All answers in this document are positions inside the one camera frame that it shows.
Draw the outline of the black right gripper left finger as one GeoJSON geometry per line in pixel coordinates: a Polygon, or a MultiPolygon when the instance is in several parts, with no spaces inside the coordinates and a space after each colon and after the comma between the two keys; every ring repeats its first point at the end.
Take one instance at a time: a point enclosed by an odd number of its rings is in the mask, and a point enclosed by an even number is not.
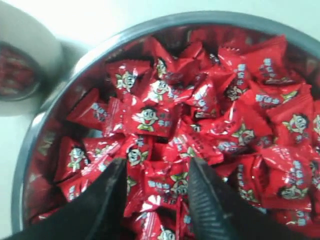
{"type": "Polygon", "coordinates": [[[117,240],[127,197],[127,162],[115,158],[73,201],[10,240],[117,240]]]}

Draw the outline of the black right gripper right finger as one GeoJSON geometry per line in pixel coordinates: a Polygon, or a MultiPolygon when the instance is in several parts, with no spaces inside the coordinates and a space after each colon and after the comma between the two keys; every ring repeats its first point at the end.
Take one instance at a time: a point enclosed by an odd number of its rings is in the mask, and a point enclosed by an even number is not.
{"type": "Polygon", "coordinates": [[[305,240],[243,200],[203,160],[193,157],[188,202],[198,240],[305,240]]]}

